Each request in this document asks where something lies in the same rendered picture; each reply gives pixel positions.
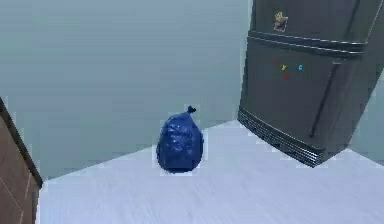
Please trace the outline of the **blue tied rubbish bag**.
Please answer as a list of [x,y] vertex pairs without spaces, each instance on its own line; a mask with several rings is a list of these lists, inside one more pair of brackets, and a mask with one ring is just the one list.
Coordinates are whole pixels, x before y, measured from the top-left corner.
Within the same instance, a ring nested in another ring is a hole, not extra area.
[[204,138],[192,118],[195,111],[188,106],[185,112],[170,116],[161,128],[156,158],[169,173],[190,172],[201,162]]

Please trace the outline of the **dark grey fridge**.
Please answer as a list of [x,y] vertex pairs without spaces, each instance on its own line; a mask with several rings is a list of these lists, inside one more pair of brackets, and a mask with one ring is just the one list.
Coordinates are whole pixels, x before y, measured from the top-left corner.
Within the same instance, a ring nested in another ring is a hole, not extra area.
[[[253,0],[238,120],[259,138],[315,167],[349,146],[384,70],[384,0]],[[284,32],[274,15],[288,17]],[[313,138],[332,62],[341,62]]]

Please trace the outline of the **yellow fridge magnet picture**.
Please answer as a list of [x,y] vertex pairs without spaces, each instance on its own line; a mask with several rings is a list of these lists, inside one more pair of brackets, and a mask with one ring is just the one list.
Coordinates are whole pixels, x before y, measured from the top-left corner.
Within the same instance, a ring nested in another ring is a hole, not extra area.
[[282,12],[274,15],[274,30],[284,32],[287,26],[288,17],[284,16]]

